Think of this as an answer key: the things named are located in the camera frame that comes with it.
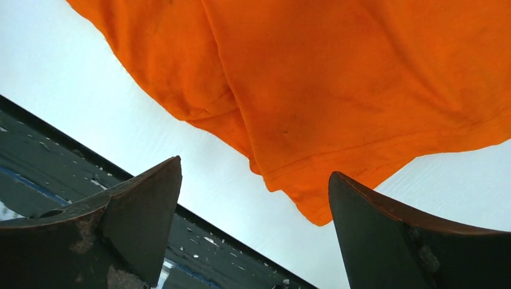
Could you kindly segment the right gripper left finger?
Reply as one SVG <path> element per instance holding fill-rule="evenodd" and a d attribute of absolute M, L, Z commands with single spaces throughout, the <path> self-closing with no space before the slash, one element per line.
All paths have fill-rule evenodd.
<path fill-rule="evenodd" d="M 1 222 L 1 287 L 156 287 L 181 182 L 176 156 L 34 219 Z"/>

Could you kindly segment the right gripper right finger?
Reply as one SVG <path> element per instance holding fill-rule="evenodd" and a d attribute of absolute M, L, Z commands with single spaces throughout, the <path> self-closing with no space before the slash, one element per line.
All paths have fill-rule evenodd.
<path fill-rule="evenodd" d="M 509 288 L 510 233 L 443 219 L 340 172 L 328 196 L 351 288 Z"/>

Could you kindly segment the orange t-shirt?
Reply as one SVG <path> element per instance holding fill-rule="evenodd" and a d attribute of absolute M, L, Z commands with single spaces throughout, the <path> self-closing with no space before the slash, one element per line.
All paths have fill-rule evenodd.
<path fill-rule="evenodd" d="M 340 171 L 510 138 L 509 1 L 71 1 L 135 82 L 310 222 Z"/>

